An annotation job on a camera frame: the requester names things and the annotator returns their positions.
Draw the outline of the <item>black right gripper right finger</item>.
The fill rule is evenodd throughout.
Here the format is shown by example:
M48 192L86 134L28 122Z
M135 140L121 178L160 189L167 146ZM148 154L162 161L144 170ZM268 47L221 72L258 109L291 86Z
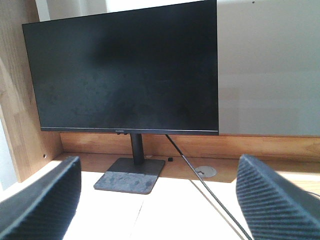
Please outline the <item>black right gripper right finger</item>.
M239 159L236 196L255 240L320 238L319 198L252 155Z

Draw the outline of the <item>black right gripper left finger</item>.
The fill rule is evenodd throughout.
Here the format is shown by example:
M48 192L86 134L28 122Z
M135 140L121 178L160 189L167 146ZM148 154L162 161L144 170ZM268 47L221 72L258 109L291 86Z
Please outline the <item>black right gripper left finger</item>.
M2 240L61 240L75 216L82 189L78 156L0 203Z

